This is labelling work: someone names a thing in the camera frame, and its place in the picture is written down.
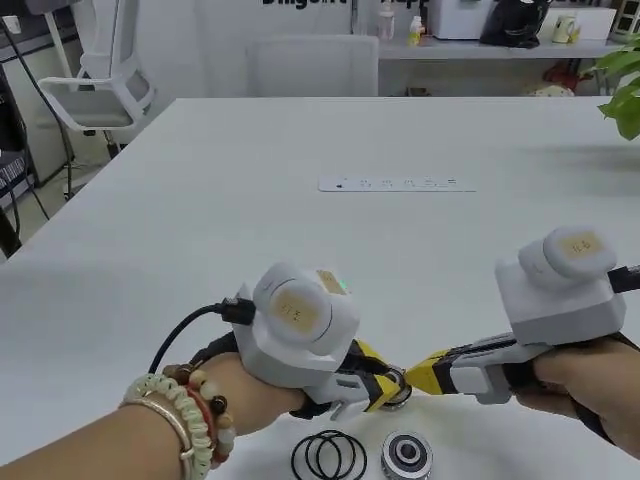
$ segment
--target wooden bead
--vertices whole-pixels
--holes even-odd
[[[193,368],[190,365],[180,365],[173,378],[178,382],[178,385],[188,385],[192,370]]]
[[[223,413],[216,419],[216,427],[220,430],[226,430],[233,427],[233,417],[229,412]]]
[[[178,371],[179,365],[167,365],[162,369],[162,374],[165,377],[174,378],[176,372]]]
[[[218,450],[215,450],[213,452],[213,461],[215,463],[223,464],[227,460],[229,460],[229,455],[223,455],[222,453],[218,452]]]
[[[220,394],[220,389],[218,385],[209,380],[205,381],[202,385],[200,385],[200,395],[207,402],[211,402],[217,395]]]
[[[202,370],[194,370],[189,376],[189,386],[196,391],[200,390],[200,387],[207,381],[207,374]]]
[[[209,407],[214,415],[222,415],[227,411],[227,399],[222,395],[216,395],[209,402]]]

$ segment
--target cable connector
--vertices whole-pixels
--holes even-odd
[[[222,303],[217,303],[216,313],[222,317],[223,322],[238,325],[251,325],[256,316],[256,304],[245,298],[225,298]]]
[[[640,265],[616,268],[607,275],[611,282],[611,288],[615,293],[640,290]]]

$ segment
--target ball bearing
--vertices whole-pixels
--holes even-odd
[[[404,379],[404,370],[394,365],[389,366],[389,371],[385,374],[385,377],[397,384],[400,387],[400,391],[395,397],[383,404],[380,410],[395,412],[407,404],[413,393],[413,388]]]
[[[381,462],[389,480],[426,480],[433,466],[433,450],[417,433],[394,432],[384,441]]]

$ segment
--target cup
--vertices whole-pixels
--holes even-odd
[[[560,15],[553,30],[553,43],[575,43],[580,35],[575,15]]]

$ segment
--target forearm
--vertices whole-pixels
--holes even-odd
[[[164,418],[127,406],[0,467],[0,480],[180,480],[179,453]]]

